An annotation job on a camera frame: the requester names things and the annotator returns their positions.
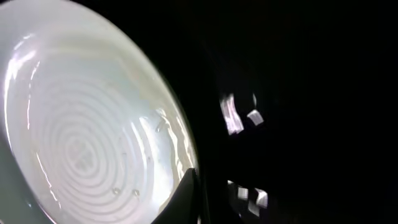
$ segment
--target glossy surface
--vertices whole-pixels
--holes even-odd
[[[13,1],[0,10],[3,134],[46,215],[150,223],[196,163],[158,72],[77,4]]]

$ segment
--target plate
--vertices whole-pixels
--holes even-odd
[[[61,0],[0,8],[3,135],[54,223],[150,223],[196,166],[175,98],[142,51]]]

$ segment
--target white plate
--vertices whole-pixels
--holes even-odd
[[[106,19],[59,0],[0,7],[4,136],[57,223],[150,223],[191,139],[157,70]]]

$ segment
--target water droplet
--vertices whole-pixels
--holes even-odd
[[[135,196],[139,196],[139,190],[137,190],[137,189],[134,189],[134,190],[132,190],[132,194],[134,194]]]
[[[112,189],[113,194],[118,195],[120,193],[120,189],[115,187]]]
[[[164,124],[165,124],[165,120],[162,119],[162,120],[160,121],[160,123],[159,123],[159,124],[157,125],[157,127],[156,127],[156,132],[157,132],[157,133],[160,132],[160,131],[163,129]]]

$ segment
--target white bowl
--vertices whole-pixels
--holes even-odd
[[[73,2],[11,1],[0,21],[3,134],[43,211],[56,223],[150,223],[196,163],[158,71]]]

